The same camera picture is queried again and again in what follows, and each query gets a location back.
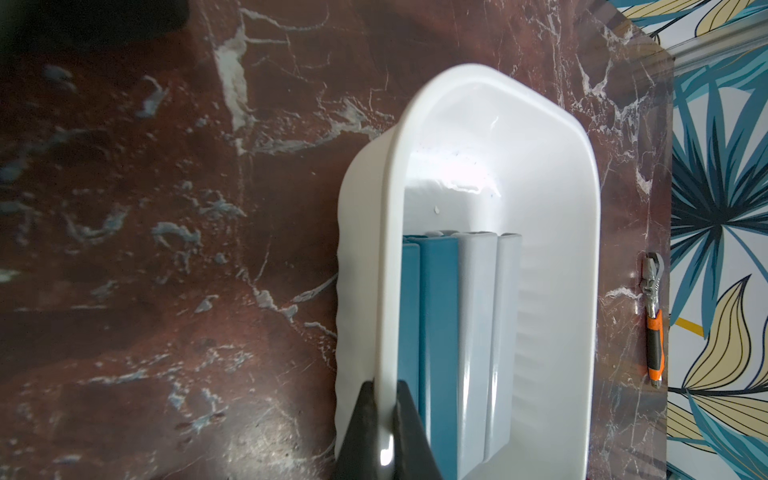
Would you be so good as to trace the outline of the grey block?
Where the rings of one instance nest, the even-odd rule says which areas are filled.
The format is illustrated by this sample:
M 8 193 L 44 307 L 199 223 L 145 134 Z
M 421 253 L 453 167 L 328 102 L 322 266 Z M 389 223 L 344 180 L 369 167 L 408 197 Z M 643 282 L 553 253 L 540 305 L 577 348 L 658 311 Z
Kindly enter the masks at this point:
M 510 440 L 521 258 L 522 236 L 500 235 L 495 267 L 485 462 Z

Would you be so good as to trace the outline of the white rectangular tray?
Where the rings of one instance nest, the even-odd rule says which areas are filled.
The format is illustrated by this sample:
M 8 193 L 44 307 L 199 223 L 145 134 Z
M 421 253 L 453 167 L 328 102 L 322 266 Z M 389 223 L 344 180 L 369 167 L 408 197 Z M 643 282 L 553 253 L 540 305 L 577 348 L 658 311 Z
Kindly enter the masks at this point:
M 350 164 L 338 200 L 338 457 L 359 390 L 374 384 L 378 478 L 395 479 L 402 244 L 458 241 L 455 479 L 582 479 L 594 369 L 600 188 L 570 114 L 484 65 L 421 88 Z M 497 239 L 522 236 L 512 424 L 484 461 Z

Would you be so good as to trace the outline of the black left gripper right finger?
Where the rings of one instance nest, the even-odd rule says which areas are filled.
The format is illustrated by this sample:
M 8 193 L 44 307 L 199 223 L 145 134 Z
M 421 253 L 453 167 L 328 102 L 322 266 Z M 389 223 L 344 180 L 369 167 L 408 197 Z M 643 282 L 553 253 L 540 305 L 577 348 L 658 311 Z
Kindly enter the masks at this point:
M 442 479 L 410 389 L 403 380 L 397 382 L 394 450 L 395 479 Z

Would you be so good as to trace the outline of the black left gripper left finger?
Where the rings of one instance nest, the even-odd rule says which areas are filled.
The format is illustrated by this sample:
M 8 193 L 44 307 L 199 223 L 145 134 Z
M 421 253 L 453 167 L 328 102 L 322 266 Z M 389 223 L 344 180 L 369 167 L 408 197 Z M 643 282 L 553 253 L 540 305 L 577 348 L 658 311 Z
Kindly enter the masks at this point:
M 362 383 L 336 460 L 334 480 L 378 478 L 378 414 L 372 381 Z

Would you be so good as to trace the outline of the teal block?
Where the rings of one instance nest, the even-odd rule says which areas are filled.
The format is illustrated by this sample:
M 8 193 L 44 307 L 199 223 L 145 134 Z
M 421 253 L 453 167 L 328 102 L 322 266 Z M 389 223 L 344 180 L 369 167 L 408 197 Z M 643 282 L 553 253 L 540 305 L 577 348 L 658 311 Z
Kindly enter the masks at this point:
M 420 245 L 402 244 L 398 379 L 404 381 L 416 406 L 420 396 Z
M 454 237 L 410 235 L 420 248 L 419 413 L 444 479 L 458 475 L 459 272 Z

